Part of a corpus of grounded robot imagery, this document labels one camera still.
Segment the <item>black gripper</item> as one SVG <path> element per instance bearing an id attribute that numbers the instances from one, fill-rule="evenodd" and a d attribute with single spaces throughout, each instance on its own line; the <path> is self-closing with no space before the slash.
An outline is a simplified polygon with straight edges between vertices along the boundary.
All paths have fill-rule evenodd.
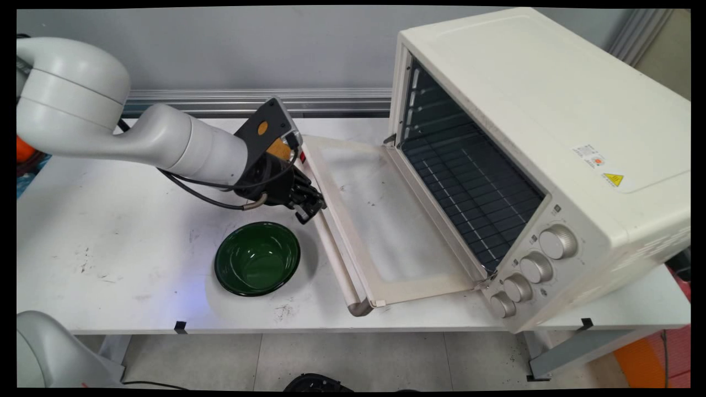
<path id="1" fill-rule="evenodd" d="M 308 176 L 292 163 L 268 152 L 236 184 L 240 186 L 234 189 L 237 196 L 257 201 L 266 193 L 265 205 L 291 208 L 300 224 L 307 224 L 320 209 L 327 208 L 323 194 Z"/>

